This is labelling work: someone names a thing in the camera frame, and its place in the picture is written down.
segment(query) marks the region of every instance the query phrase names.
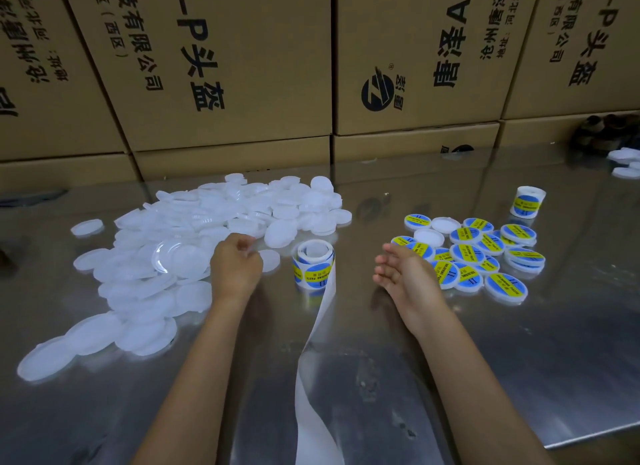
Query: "circular logo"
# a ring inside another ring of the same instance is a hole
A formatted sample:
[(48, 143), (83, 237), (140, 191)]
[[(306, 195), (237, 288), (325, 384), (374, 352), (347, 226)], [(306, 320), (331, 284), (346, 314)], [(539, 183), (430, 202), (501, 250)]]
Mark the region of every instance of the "circular logo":
[(362, 85), (362, 104), (369, 111), (380, 111), (391, 104), (393, 97), (394, 82), (376, 68), (376, 73)]

